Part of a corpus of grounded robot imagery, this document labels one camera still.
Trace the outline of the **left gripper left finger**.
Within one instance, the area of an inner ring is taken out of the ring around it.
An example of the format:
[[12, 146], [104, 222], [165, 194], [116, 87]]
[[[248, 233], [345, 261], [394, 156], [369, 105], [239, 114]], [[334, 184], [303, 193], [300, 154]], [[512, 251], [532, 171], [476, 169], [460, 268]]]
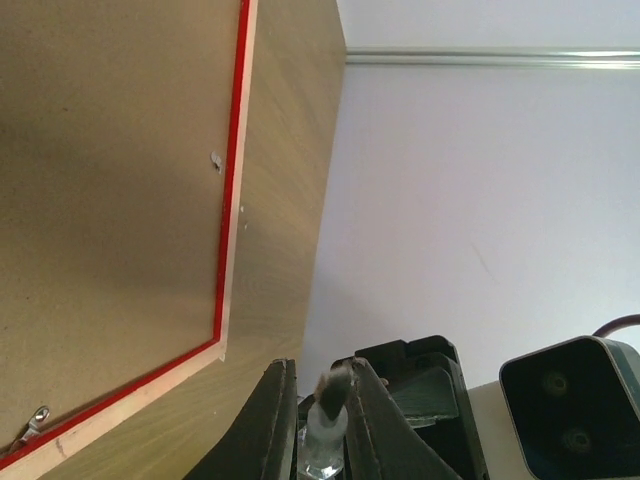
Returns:
[[264, 371], [228, 431], [186, 477], [293, 479], [297, 426], [295, 362], [277, 359]]

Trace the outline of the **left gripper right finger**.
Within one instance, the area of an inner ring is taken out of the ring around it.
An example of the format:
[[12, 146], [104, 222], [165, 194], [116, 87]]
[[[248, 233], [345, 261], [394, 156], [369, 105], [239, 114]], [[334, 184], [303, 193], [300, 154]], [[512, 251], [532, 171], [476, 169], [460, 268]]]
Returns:
[[389, 385], [366, 359], [350, 357], [343, 364], [354, 377], [347, 400], [344, 479], [463, 479], [413, 431]]

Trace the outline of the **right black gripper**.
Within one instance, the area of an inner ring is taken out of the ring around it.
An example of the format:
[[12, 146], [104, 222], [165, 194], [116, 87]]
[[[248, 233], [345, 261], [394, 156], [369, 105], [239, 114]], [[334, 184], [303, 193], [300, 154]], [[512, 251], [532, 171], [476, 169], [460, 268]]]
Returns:
[[455, 346], [440, 335], [361, 349], [404, 419], [458, 476], [489, 479]]

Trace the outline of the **red photo frame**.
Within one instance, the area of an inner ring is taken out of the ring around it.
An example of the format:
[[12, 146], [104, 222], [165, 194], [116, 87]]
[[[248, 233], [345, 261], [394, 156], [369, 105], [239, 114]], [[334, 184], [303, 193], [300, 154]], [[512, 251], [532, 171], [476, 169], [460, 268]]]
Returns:
[[1, 475], [227, 348], [254, 1], [1, 5]]

